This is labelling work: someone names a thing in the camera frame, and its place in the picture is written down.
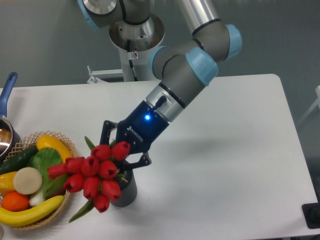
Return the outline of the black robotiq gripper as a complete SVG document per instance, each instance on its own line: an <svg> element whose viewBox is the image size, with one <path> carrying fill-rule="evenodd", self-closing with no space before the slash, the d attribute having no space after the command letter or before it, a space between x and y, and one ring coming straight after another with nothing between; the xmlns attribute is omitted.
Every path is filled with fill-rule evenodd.
<svg viewBox="0 0 320 240"><path fill-rule="evenodd" d="M102 124L100 145L109 145L111 132L117 128L115 140L127 142L129 153L143 153L137 162L123 163L123 170L133 170L149 166L152 160L147 152L153 141L169 126L157 112L153 111L147 102L142 101L134 111L119 123L105 120Z"/></svg>

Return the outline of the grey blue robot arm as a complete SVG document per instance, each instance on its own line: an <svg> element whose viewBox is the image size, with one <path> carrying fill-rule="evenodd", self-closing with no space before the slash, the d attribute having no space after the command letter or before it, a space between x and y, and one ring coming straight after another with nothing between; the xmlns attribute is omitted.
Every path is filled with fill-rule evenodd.
<svg viewBox="0 0 320 240"><path fill-rule="evenodd" d="M147 166L153 141L209 85L219 72L218 62L241 51L241 34L221 22L210 0L178 2L192 40L176 47L161 46L164 25L147 0L80 0L78 5L91 28L109 28L124 81L159 80L126 119L105 121L100 138L108 144L116 131L115 140L129 143L130 154L141 154L138 162L121 163L122 172Z"/></svg>

